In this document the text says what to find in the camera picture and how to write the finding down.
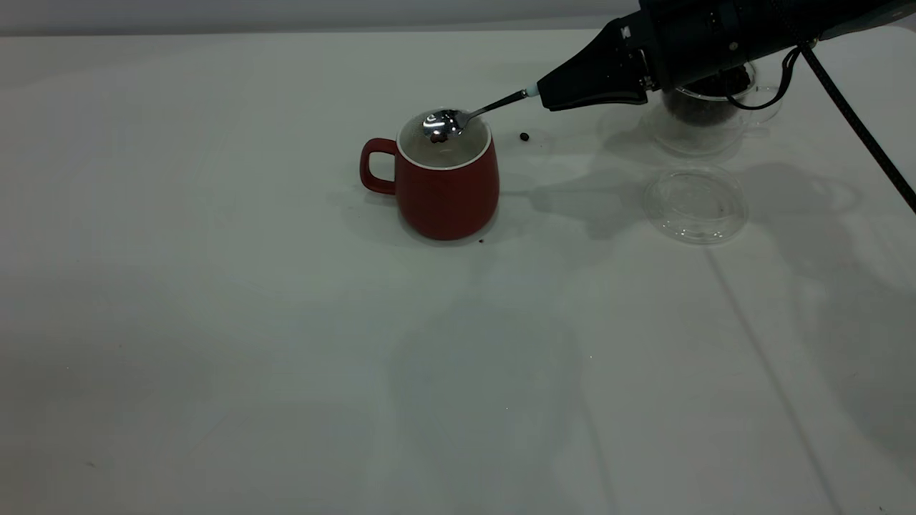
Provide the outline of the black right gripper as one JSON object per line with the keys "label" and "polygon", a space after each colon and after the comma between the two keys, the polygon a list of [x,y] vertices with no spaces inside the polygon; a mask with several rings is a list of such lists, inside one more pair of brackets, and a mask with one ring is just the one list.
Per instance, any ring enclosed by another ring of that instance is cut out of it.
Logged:
{"label": "black right gripper", "polygon": [[543,107],[647,104],[646,90],[690,84],[795,45],[786,21],[809,38],[824,31],[822,1],[641,1],[639,13],[607,23],[541,78]]}

